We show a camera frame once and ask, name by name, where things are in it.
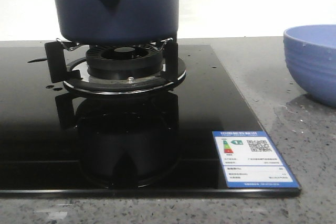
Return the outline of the dark blue pot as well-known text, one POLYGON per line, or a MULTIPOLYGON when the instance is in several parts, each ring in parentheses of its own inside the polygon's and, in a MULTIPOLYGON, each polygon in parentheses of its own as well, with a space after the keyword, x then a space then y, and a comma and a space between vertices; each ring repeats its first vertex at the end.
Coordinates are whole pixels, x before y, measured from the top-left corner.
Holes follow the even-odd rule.
POLYGON ((179 0, 55 0, 60 32, 87 45, 144 44, 175 36, 179 0))

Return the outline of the light blue ribbed bowl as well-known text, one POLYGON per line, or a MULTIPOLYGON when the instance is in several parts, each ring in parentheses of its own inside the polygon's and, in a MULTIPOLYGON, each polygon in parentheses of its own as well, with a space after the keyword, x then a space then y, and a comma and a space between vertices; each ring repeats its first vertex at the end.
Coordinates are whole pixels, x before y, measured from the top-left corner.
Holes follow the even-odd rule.
POLYGON ((288 28, 283 43, 294 81, 318 102, 335 107, 335 24, 288 28))

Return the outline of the black pot support grate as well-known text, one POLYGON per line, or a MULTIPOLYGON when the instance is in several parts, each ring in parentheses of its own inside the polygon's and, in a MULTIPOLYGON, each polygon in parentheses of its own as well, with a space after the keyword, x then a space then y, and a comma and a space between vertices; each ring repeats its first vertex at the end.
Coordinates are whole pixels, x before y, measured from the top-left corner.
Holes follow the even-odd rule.
MULTIPOLYGON (((88 50, 99 45, 90 45, 88 50)), ((162 69, 150 76, 142 78, 133 78, 134 80, 139 80, 140 82, 153 81, 153 82, 176 82, 179 75, 179 59, 178 59, 178 45, 172 39, 168 38, 163 41, 157 41, 149 44, 141 45, 110 45, 107 47, 144 47, 153 48, 163 55, 163 66, 162 69)), ((48 42, 45 44, 45 52, 48 62, 48 68, 50 73, 50 78, 52 82, 70 82, 72 80, 84 81, 85 75, 89 78, 93 78, 99 81, 100 84, 103 81, 107 81, 111 84, 112 81, 116 82, 126 82, 128 79, 124 80, 112 80, 97 78, 89 74, 88 64, 86 62, 86 51, 85 56, 79 58, 73 62, 66 63, 65 52, 73 52, 82 47, 82 44, 72 41, 63 41, 61 39, 56 39, 56 41, 48 42)))

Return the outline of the blue energy label sticker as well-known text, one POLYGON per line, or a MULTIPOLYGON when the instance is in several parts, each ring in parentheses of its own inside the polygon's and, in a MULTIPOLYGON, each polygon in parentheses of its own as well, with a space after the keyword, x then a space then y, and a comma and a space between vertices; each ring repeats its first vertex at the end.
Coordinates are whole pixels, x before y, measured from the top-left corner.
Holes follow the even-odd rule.
POLYGON ((299 183, 264 131, 214 131, 229 188, 299 188, 299 183))

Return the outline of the black glass gas cooktop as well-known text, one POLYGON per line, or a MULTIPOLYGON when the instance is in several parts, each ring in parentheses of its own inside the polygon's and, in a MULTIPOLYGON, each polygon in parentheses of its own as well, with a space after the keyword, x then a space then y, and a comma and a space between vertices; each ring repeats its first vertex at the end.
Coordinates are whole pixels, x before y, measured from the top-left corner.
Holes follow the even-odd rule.
POLYGON ((264 131, 209 45, 172 91, 103 100, 51 83, 43 46, 1 47, 1 196, 294 197, 229 188, 214 131, 264 131))

